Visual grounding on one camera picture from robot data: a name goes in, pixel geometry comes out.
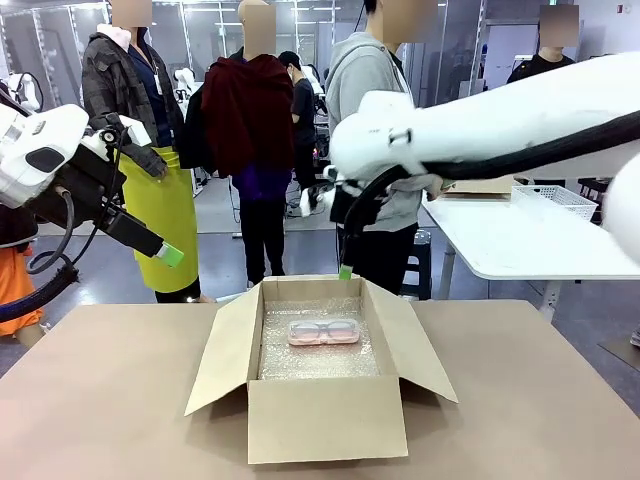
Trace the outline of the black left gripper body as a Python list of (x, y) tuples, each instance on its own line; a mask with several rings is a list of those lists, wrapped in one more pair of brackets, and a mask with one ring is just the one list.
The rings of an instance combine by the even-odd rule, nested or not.
[(108, 199), (126, 177), (100, 157), (74, 157), (34, 200), (34, 214), (61, 228), (75, 229), (86, 222), (147, 257), (157, 256), (164, 240), (139, 219)]

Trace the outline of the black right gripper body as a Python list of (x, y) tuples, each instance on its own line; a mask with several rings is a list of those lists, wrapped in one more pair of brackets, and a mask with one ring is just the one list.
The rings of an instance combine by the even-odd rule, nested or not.
[(338, 227), (340, 267), (352, 268), (356, 247), (364, 227), (373, 221), (373, 197), (367, 190), (354, 196), (337, 185), (330, 211), (330, 220)]

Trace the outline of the person right hand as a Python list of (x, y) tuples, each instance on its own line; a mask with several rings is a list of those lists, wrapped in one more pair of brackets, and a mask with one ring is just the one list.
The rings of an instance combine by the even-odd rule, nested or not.
[(455, 181), (446, 180), (437, 175), (432, 175), (430, 177), (429, 184), (425, 187), (427, 199), (429, 201), (434, 201), (441, 194), (446, 193), (454, 184)]

